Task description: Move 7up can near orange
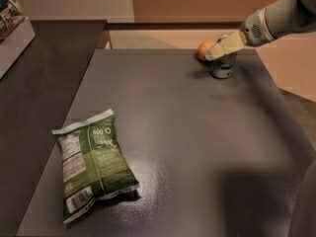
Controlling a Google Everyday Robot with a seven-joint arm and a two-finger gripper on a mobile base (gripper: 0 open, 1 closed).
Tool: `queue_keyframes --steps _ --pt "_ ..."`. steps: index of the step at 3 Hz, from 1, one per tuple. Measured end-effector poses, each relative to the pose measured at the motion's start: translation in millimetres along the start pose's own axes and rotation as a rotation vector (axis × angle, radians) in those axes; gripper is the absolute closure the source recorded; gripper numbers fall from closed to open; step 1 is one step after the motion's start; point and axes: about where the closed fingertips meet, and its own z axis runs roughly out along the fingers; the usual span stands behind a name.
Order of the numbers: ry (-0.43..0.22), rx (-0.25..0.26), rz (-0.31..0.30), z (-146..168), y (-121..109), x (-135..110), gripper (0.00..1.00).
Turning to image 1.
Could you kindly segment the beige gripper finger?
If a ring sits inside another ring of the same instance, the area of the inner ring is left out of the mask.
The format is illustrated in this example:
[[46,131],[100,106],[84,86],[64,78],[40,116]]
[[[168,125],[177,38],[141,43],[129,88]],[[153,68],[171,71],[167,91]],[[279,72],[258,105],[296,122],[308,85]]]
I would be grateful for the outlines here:
[[204,53],[208,61],[218,59],[224,55],[239,51],[246,46],[246,37],[243,33],[236,31],[228,37],[221,39]]

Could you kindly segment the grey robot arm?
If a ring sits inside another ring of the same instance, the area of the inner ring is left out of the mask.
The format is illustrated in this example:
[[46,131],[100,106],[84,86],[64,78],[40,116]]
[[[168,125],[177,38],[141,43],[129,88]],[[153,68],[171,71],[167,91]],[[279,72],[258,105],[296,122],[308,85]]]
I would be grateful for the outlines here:
[[315,29],[316,0],[277,0],[247,17],[238,31],[213,45],[204,57],[212,61],[245,46],[262,46],[290,34]]

